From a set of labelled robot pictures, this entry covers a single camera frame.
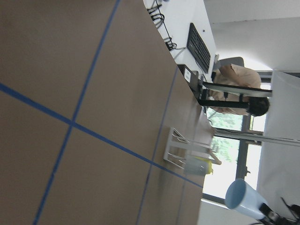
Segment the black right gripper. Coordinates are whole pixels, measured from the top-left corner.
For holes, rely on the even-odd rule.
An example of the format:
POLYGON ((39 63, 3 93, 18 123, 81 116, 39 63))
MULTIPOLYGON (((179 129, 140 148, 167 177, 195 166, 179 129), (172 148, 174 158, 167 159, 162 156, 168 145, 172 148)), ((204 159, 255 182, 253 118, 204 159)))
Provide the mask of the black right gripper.
POLYGON ((294 215, 295 221, 291 221, 277 213, 275 213, 269 206, 263 203, 259 211, 264 215, 263 219, 259 219, 263 225, 299 225, 300 224, 300 207, 296 204, 287 205, 288 210, 294 215))

